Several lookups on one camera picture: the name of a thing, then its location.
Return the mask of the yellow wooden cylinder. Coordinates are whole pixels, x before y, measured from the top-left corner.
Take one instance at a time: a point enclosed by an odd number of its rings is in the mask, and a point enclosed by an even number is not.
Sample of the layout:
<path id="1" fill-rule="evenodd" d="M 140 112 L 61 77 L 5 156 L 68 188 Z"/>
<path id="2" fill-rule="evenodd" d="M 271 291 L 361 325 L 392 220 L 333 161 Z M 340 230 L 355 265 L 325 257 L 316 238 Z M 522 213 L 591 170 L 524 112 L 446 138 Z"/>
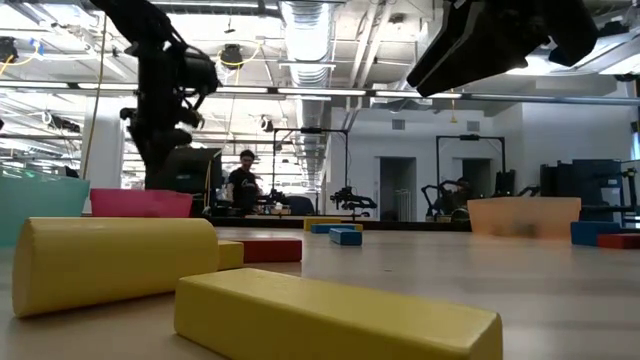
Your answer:
<path id="1" fill-rule="evenodd" d="M 25 318 L 163 294 L 216 271 L 212 224 L 197 218 L 32 217 L 12 270 L 12 308 Z"/>

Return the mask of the red wooden block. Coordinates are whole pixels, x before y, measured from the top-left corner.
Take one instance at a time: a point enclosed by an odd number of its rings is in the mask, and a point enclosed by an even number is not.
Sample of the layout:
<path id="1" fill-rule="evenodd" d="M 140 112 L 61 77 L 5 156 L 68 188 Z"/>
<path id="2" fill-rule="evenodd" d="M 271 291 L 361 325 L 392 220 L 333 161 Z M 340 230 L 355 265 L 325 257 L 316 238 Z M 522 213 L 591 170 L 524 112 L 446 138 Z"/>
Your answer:
<path id="1" fill-rule="evenodd" d="M 303 242 L 295 238 L 241 240 L 245 263 L 300 262 Z"/>
<path id="2" fill-rule="evenodd" d="M 640 250 L 640 234 L 600 234 L 597 245 L 608 249 L 638 249 Z"/>

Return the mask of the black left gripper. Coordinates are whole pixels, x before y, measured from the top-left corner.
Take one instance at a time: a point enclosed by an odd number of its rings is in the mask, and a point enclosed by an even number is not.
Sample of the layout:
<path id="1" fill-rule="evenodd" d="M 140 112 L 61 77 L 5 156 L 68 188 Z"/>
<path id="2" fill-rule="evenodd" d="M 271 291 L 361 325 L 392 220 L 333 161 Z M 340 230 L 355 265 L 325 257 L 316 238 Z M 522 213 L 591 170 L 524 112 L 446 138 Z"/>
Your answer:
<path id="1" fill-rule="evenodd" d="M 137 108 L 120 110 L 122 120 L 129 120 L 128 131 L 145 166 L 145 188 L 151 189 L 162 169 L 162 160 L 154 146 L 172 150 L 189 145 L 192 135 L 179 128 L 180 123 L 195 129 L 203 122 L 202 116 L 192 107 L 183 107 L 180 102 L 144 101 Z"/>

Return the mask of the white column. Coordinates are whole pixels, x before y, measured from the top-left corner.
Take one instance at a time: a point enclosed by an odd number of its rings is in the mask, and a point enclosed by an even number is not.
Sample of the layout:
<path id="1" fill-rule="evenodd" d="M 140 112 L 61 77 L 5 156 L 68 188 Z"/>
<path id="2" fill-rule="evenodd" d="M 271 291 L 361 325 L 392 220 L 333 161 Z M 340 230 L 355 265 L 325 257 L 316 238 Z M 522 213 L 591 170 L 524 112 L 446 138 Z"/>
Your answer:
<path id="1" fill-rule="evenodd" d="M 125 128 L 116 98 L 88 97 L 81 141 L 80 177 L 90 188 L 120 188 Z"/>

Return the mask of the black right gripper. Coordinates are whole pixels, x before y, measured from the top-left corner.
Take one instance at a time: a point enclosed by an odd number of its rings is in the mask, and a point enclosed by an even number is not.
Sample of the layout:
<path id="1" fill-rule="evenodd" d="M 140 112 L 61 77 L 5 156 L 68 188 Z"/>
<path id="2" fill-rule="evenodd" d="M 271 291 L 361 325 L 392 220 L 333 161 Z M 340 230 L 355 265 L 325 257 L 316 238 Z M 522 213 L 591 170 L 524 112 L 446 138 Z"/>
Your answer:
<path id="1" fill-rule="evenodd" d="M 444 0 L 442 26 L 407 76 L 422 97 L 527 64 L 548 40 L 537 0 Z M 556 44 L 549 61 L 571 67 L 590 54 L 598 28 L 583 0 L 544 0 Z"/>

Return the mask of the black background rig frame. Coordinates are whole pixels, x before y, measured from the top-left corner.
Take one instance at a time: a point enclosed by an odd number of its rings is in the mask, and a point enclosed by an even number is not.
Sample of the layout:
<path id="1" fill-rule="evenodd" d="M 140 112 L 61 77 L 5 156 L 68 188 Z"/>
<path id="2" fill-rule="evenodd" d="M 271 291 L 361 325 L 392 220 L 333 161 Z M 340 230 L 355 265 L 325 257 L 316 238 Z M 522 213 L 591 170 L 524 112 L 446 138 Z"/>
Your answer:
<path id="1" fill-rule="evenodd" d="M 478 134 L 437 135 L 435 174 L 438 184 L 463 177 L 477 196 L 495 193 L 497 173 L 506 171 L 506 139 Z"/>
<path id="2" fill-rule="evenodd" d="M 342 136 L 345 150 L 345 162 L 344 162 L 344 185 L 349 185 L 348 180 L 348 167 L 349 167 L 349 131 L 345 129 L 329 129 L 321 127 L 302 127 L 302 128 L 274 128 L 272 135 L 272 172 L 271 172 L 271 192 L 276 192 L 276 153 L 279 151 L 281 145 L 285 140 L 295 132 L 299 132 L 303 135 L 323 135 L 328 133 L 339 133 Z M 319 161 L 313 163 L 311 170 L 305 168 L 302 173 L 306 176 L 310 185 L 317 187 L 321 183 L 321 172 L 326 170 L 326 166 L 319 168 Z"/>

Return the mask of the person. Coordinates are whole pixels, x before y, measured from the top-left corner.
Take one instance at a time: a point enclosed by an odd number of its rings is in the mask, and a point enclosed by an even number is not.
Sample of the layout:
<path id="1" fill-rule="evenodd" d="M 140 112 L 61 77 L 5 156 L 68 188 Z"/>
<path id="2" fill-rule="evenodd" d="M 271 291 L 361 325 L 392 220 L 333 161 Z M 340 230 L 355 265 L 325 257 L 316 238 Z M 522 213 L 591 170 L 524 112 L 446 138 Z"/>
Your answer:
<path id="1" fill-rule="evenodd" d="M 448 190 L 443 197 L 443 211 L 450 216 L 452 222 L 466 222 L 470 219 L 467 202 L 473 198 L 473 188 L 469 180 L 460 177 L 454 190 Z"/>
<path id="2" fill-rule="evenodd" d="M 240 153 L 240 166 L 233 170 L 227 180 L 226 195 L 231 207 L 241 215 L 256 213 L 256 200 L 262 194 L 256 176 L 251 172 L 255 154 L 251 150 Z"/>

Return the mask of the teal plastic bin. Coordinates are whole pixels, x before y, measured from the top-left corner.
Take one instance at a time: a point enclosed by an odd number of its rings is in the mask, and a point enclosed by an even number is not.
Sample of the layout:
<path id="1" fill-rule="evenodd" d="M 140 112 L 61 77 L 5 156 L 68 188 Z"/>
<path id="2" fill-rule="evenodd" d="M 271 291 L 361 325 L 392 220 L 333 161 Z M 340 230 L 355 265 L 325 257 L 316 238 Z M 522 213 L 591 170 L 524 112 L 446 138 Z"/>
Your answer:
<path id="1" fill-rule="evenodd" d="M 90 183 L 0 165 L 0 247 L 13 247 L 29 217 L 79 217 Z"/>

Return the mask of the black monitor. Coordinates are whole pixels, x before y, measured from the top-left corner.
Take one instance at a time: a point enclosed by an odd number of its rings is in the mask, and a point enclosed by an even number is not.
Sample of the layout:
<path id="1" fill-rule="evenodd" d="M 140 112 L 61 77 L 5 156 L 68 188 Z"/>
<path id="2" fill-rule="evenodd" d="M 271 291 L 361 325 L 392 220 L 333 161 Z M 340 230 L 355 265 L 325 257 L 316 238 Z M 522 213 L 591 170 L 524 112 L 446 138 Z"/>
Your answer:
<path id="1" fill-rule="evenodd" d="M 219 148 L 175 148 L 158 172 L 146 176 L 145 188 L 187 194 L 220 189 L 224 182 L 221 155 Z"/>

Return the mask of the overhead light bar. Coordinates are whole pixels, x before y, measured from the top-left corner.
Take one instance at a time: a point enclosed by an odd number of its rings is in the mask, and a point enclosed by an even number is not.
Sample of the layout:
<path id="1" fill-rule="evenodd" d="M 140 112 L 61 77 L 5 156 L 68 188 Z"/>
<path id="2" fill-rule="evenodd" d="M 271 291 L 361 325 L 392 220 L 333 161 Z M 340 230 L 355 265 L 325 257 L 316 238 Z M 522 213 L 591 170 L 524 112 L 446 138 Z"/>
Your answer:
<path id="1" fill-rule="evenodd" d="M 51 90 L 91 91 L 97 90 L 97 83 L 65 83 L 50 81 L 16 81 L 0 80 L 0 89 L 12 90 Z M 373 89 L 341 89 L 341 88 L 279 88 L 258 86 L 223 86 L 214 95 L 244 96 L 319 96 L 319 97 L 369 97 L 383 99 L 422 99 L 415 91 L 373 90 Z M 550 96 L 550 95 L 518 95 L 490 94 L 472 92 L 443 92 L 428 96 L 431 100 L 456 100 L 474 102 L 509 102 L 509 103 L 542 103 L 572 105 L 605 105 L 640 107 L 637 97 L 589 97 L 589 96 Z"/>

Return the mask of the orange plastic bin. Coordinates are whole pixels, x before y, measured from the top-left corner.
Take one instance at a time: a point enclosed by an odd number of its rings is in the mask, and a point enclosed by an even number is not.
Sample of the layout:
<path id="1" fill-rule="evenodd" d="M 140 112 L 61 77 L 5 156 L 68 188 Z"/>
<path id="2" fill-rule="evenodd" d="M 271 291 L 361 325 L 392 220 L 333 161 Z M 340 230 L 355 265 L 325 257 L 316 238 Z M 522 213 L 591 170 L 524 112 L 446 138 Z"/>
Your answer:
<path id="1" fill-rule="evenodd" d="M 467 206 L 473 233 L 567 240 L 582 203 L 576 197 L 499 197 L 470 200 Z"/>

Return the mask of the red plastic bin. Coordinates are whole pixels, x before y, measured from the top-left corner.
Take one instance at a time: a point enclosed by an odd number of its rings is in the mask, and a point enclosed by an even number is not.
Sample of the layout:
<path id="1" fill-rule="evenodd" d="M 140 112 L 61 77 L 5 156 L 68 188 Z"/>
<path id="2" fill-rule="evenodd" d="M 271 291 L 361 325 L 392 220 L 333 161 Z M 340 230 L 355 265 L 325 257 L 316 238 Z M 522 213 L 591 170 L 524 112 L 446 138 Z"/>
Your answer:
<path id="1" fill-rule="evenodd" d="M 188 218 L 193 202 L 170 190 L 94 188 L 89 198 L 94 217 Z"/>

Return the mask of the silver round ceiling duct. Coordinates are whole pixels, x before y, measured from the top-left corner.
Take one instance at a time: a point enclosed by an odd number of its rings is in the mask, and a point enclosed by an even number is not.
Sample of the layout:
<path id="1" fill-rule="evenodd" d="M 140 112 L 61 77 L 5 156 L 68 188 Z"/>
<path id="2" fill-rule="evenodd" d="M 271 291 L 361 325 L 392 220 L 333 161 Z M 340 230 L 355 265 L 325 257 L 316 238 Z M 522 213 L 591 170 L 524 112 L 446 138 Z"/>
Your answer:
<path id="1" fill-rule="evenodd" d="M 284 20 L 285 45 L 292 85 L 302 88 L 326 88 L 330 69 L 326 66 L 330 55 L 333 30 L 333 6 L 311 1 L 282 1 L 280 11 Z M 324 151 L 321 139 L 302 137 L 303 173 L 310 189 L 321 183 Z"/>

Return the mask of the black cabinet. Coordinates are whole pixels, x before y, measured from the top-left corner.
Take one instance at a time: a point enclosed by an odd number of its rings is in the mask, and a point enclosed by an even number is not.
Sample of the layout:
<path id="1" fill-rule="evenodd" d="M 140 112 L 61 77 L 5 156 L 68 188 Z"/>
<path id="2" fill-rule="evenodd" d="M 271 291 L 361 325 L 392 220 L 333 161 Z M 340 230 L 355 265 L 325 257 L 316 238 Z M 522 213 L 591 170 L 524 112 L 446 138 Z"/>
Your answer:
<path id="1" fill-rule="evenodd" d="M 540 166 L 543 197 L 575 197 L 581 200 L 581 221 L 619 222 L 613 211 L 598 207 L 619 207 L 624 200 L 620 162 L 613 159 L 575 159 L 569 163 Z"/>

